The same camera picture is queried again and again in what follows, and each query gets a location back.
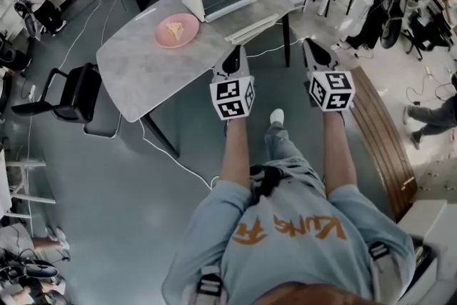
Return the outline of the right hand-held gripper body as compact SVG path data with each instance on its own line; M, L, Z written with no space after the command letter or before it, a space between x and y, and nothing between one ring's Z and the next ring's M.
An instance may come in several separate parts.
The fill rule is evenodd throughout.
M337 57L321 64L312 56L305 57L305 87L312 107L322 111L342 112L348 110L355 96L351 74L344 69Z

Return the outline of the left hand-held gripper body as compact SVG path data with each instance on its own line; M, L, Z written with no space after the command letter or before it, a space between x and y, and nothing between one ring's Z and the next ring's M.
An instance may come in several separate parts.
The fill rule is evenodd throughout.
M246 63L241 64L238 71L232 74L223 71L222 62L215 65L210 92L220 120L249 116L255 99L253 83L254 77Z

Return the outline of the person's right forearm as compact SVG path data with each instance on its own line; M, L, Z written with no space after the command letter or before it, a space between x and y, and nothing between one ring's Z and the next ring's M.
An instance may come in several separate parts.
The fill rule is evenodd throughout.
M357 185L345 122L335 111L323 112L323 169L327 195L342 186Z

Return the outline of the person's left forearm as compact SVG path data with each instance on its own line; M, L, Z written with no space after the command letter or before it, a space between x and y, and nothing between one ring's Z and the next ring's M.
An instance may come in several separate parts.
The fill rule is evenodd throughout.
M219 179L251 188L246 118L233 119L227 124Z

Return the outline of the black table leg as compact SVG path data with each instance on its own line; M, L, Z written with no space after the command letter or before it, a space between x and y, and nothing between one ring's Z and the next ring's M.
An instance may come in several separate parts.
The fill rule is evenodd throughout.
M283 30L283 49L285 56L286 67L290 67L290 31L289 31L289 17L285 14L282 17L282 30Z
M142 116L141 121L144 126L154 135L156 140L164 147L164 151L169 153L173 158L180 157L179 152L175 149L172 143L166 138L158 125L153 121L149 114Z

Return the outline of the pink round plate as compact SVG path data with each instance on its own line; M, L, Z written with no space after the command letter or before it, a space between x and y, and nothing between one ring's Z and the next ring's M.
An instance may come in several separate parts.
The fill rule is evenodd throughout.
M167 31L166 24L169 22L181 22L184 26L184 32L179 41ZM192 14L180 13L173 14L164 19L154 31L156 43L165 49L175 49L188 44L199 32L200 22Z

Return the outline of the yellow food slice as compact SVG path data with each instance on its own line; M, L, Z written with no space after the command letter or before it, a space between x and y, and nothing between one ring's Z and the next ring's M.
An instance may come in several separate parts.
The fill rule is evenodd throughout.
M169 22L166 24L167 31L179 41L184 32L184 26L181 22Z

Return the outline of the brown slatted wooden board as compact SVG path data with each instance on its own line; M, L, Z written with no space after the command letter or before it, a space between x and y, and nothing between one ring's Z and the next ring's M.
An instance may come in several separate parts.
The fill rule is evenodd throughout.
M356 87L351 113L381 177L393 217L400 221L418 191L415 174L401 135L371 80L360 66L351 75Z

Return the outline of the person's blue jeans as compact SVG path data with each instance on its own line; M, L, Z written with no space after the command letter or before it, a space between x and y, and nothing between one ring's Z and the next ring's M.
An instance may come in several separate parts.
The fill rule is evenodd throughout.
M323 182L303 154L290 140L285 127L280 122L273 122L265 134L267 166L279 169L283 177L291 177L302 184L312 187L326 198Z

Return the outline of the black chair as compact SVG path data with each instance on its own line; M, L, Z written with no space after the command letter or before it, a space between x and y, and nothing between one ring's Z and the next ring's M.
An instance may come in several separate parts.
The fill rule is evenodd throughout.
M66 79L61 100L52 105L46 101L46 95L54 80L55 75ZM88 130L88 125L93 121L96 102L101 88L101 75L98 66L86 63L83 66L64 73L58 68L53 68L38 101L13 106L11 110L17 116L36 116L51 112L58 120L80 124L87 136L105 139L114 139L119 134L122 116L118 116L116 128L112 133L94 133Z

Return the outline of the white box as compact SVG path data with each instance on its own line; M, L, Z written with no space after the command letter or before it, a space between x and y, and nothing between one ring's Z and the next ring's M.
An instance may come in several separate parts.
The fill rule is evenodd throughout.
M418 200L398 223L416 250L416 272L397 305L457 305L457 204Z

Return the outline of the person's light blue shirt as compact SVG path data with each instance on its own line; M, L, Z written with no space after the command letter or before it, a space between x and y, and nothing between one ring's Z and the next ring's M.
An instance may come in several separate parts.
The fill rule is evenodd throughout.
M414 275L411 237L353 185L326 198L294 179L253 203L222 181L199 204L162 287L179 305L201 271L217 266L227 305L252 305L287 283L330 284L382 304L397 302Z

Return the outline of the white stool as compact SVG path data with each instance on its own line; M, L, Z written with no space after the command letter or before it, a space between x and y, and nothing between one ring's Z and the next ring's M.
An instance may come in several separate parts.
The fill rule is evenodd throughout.
M12 200L18 199L30 204L36 202L40 204L56 204L55 199L48 199L29 194L29 183L27 174L29 169L46 167L44 161L5 161L0 157L0 219L4 216L31 220L31 214L17 214L11 212ZM16 188L9 186L7 177L8 168L19 168L21 173L21 182Z

